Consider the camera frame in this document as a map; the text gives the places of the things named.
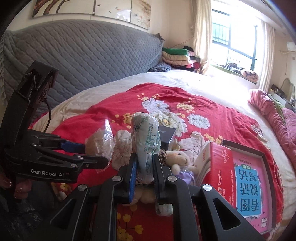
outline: window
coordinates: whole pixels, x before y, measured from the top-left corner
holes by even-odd
[[[212,10],[212,60],[217,64],[236,63],[254,70],[256,61],[257,26]]]

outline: gray quilted blanket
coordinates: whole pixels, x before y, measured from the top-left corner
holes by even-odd
[[[159,34],[91,20],[6,31],[0,40],[0,97],[7,106],[27,68],[39,60],[59,69],[47,96],[53,108],[82,90],[147,72],[159,62],[162,46]],[[35,117],[46,111],[41,105]]]

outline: human hand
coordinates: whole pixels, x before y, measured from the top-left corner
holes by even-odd
[[[11,180],[9,180],[4,173],[0,172],[0,187],[10,188],[12,186]],[[15,187],[15,198],[16,199],[25,199],[28,197],[28,192],[31,191],[32,183],[30,180],[26,179],[23,182],[20,182]]]

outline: plastic bag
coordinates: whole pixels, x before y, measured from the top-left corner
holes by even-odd
[[[120,167],[127,165],[130,160],[132,153],[131,134],[126,130],[119,130],[116,133],[115,141],[111,166],[118,171]]]
[[[151,114],[137,112],[131,120],[132,148],[137,153],[138,180],[141,183],[153,181],[152,155],[159,154],[160,135],[158,120]]]
[[[96,169],[97,173],[106,170],[110,161],[115,146],[113,133],[108,120],[105,124],[85,140],[85,154],[91,156],[103,156],[109,160],[108,166],[104,169]]]
[[[159,204],[155,203],[155,211],[158,216],[171,216],[173,214],[173,205],[172,204]]]

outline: white curtain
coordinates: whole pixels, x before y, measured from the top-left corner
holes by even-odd
[[[268,92],[272,68],[274,66],[274,28],[268,23],[262,21],[262,30],[265,35],[264,60],[261,77],[259,80],[259,89]]]
[[[200,57],[202,74],[210,66],[210,45],[212,43],[212,8],[211,0],[196,0],[196,18],[193,49]]]

